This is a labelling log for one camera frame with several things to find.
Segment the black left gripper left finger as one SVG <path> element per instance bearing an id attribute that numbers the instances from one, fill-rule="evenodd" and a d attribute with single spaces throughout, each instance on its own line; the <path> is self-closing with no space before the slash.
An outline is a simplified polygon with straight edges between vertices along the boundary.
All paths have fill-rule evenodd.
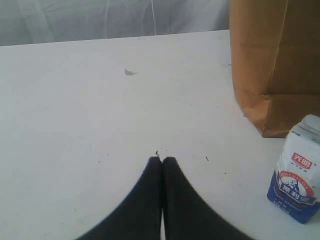
<path id="1" fill-rule="evenodd" d="M 159 240 L 162 222 L 162 162 L 146 167 L 125 199 L 80 240 Z"/>

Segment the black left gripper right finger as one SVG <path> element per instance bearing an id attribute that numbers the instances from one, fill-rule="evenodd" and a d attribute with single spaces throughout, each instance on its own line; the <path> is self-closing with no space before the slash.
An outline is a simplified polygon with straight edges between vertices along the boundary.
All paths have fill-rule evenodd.
<path id="1" fill-rule="evenodd" d="M 163 214 L 167 240 L 249 240 L 194 190 L 177 160 L 162 162 Z"/>

